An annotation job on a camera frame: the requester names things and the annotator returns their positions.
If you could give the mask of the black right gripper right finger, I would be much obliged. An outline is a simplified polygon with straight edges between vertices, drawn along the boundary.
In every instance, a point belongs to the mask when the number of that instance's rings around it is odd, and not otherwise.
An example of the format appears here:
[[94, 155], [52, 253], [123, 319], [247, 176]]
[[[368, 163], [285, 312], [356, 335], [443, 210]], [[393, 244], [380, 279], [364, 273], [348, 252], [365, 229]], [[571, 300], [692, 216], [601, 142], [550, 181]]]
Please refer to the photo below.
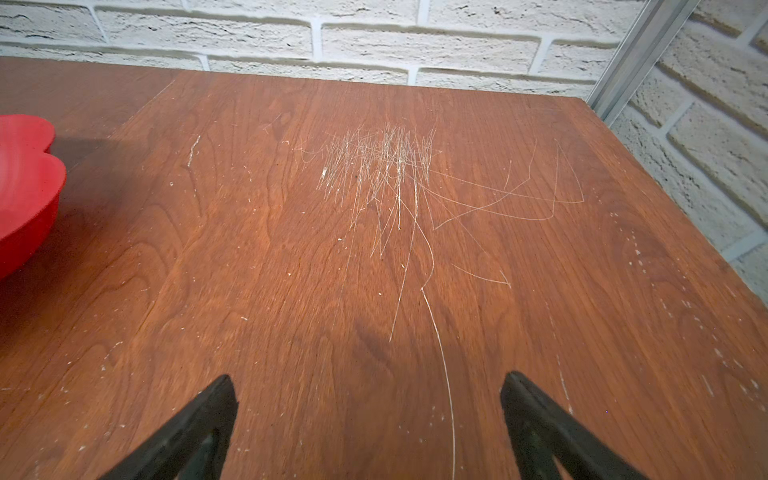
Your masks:
[[523, 373], [506, 374], [500, 403], [522, 479], [645, 477]]

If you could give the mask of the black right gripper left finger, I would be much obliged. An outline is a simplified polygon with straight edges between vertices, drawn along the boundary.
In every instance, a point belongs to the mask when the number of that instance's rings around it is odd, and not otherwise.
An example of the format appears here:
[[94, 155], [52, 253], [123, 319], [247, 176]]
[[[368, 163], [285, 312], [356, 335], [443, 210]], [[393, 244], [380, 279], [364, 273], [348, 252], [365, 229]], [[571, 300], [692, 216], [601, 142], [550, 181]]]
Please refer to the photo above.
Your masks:
[[218, 479], [238, 412], [233, 381], [217, 377], [104, 479]]

